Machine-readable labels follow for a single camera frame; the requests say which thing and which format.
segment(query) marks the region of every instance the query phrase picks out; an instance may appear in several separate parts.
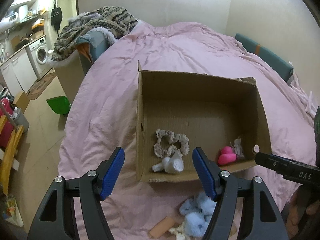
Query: teal headboard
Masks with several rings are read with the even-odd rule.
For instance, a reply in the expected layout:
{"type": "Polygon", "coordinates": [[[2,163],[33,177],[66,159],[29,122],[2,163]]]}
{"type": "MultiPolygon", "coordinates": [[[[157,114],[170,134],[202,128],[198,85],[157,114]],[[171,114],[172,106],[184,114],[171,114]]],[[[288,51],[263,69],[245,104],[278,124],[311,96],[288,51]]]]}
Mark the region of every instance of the teal headboard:
{"type": "Polygon", "coordinates": [[[275,70],[285,82],[292,76],[293,67],[271,50],[260,46],[250,38],[237,33],[235,39],[242,43],[247,52],[258,55],[265,63],[275,70]]]}

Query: red suitcase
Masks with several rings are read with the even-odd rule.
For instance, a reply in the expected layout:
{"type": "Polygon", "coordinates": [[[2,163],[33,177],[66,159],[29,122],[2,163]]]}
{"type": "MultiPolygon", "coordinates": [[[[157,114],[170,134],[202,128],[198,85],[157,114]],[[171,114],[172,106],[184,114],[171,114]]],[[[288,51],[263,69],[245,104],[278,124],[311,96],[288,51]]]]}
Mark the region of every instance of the red suitcase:
{"type": "MultiPolygon", "coordinates": [[[[4,109],[9,113],[12,114],[13,110],[10,106],[10,102],[7,98],[2,98],[1,102],[3,103],[4,109]]],[[[2,110],[0,109],[0,116],[4,115],[4,113],[2,112],[2,110]]],[[[10,124],[10,122],[7,120],[7,122],[5,123],[2,132],[0,134],[0,147],[6,148],[7,144],[9,142],[10,139],[10,135],[13,131],[14,127],[12,124],[10,124]]]]}

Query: rug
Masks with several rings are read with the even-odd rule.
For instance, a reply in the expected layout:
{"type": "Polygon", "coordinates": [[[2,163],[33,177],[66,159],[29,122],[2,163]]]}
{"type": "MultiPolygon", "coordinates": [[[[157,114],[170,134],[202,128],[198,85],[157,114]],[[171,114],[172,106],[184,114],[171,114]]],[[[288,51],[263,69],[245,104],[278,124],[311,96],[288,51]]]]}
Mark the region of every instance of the rug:
{"type": "Polygon", "coordinates": [[[42,79],[32,85],[27,95],[29,100],[37,99],[42,92],[47,88],[52,80],[57,76],[55,72],[45,75],[42,79]]]}

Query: kitchen appliance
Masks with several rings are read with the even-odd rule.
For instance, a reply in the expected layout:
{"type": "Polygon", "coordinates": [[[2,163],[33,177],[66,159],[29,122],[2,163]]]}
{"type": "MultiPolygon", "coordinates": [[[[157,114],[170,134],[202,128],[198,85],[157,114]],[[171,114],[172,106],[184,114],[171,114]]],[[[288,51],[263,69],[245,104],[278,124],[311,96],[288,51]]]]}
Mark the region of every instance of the kitchen appliance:
{"type": "Polygon", "coordinates": [[[0,33],[10,29],[18,20],[19,14],[17,12],[4,17],[0,22],[0,33]]]}
{"type": "Polygon", "coordinates": [[[51,68],[47,63],[48,47],[45,37],[30,44],[26,47],[26,51],[33,70],[35,71],[38,80],[40,80],[51,68]]]}
{"type": "Polygon", "coordinates": [[[19,21],[27,17],[28,5],[22,5],[19,7],[19,21]]]}

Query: knitted blanket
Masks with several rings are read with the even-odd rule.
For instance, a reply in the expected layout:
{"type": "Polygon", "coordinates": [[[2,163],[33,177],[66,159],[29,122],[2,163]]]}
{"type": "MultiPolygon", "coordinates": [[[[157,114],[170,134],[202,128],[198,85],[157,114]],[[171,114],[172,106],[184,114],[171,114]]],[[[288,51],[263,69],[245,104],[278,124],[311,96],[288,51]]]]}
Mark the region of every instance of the knitted blanket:
{"type": "Polygon", "coordinates": [[[130,33],[137,23],[137,19],[126,9],[113,6],[104,6],[73,21],[69,20],[54,43],[51,60],[62,61],[68,58],[76,50],[77,38],[93,28],[108,29],[116,39],[120,39],[130,33]]]}

